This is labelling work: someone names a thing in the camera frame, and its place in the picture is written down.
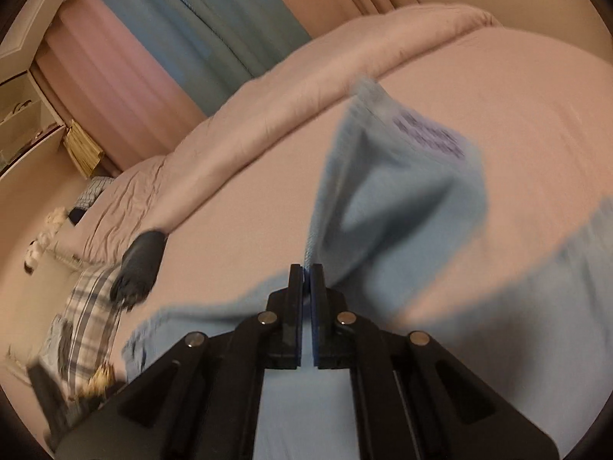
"metal screw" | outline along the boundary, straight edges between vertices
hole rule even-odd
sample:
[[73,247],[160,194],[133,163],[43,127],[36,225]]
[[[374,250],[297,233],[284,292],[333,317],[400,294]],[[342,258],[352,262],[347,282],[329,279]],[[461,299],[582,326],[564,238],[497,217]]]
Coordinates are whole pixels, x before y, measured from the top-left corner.
[[196,348],[204,342],[204,334],[200,332],[190,332],[185,336],[185,344],[190,348]]
[[415,332],[411,332],[409,339],[415,346],[425,346],[430,342],[430,335],[421,330],[416,330]]
[[353,325],[357,320],[357,316],[351,312],[340,312],[336,315],[336,319],[341,325]]
[[270,325],[277,321],[277,314],[273,312],[262,312],[257,316],[257,321],[262,325]]

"curtain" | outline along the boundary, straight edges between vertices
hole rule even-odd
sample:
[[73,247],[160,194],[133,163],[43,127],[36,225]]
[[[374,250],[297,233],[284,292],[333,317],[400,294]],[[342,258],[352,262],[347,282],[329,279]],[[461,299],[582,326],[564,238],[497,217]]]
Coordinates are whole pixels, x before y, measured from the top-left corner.
[[202,110],[101,0],[67,0],[36,63],[117,166],[170,152]]
[[312,37],[415,0],[67,0],[36,64],[120,169],[170,152]]

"bed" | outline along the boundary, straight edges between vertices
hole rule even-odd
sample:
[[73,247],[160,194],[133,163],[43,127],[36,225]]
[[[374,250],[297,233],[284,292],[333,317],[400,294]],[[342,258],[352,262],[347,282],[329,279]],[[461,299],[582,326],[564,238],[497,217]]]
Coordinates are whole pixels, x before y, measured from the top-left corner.
[[[364,75],[475,142],[488,191],[484,225],[396,327],[479,303],[550,255],[613,191],[609,64],[462,5],[353,20],[246,83],[170,155],[123,173],[62,236],[63,254],[116,264],[141,231],[170,233],[148,299],[121,315],[110,357],[119,371],[130,334],[159,309],[228,302],[303,262],[326,154]],[[602,372],[586,373],[577,391],[582,421],[568,413],[554,424],[562,455],[613,390]]]

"pink curtain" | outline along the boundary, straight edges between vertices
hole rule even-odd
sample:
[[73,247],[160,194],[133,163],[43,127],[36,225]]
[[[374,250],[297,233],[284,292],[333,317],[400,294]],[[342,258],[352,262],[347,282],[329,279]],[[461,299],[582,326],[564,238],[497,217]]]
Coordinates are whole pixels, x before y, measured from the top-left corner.
[[36,63],[122,170],[167,154],[205,115],[102,0],[66,0]]

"pink bedsheet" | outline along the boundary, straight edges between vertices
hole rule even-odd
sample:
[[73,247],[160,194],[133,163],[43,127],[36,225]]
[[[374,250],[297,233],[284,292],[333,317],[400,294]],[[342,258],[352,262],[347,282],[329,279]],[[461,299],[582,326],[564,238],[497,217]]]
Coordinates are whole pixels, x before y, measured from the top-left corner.
[[378,77],[495,19],[465,5],[405,7],[355,19],[244,84],[165,157],[115,181],[59,245],[90,263],[118,262],[136,235],[175,230],[235,173],[307,119]]

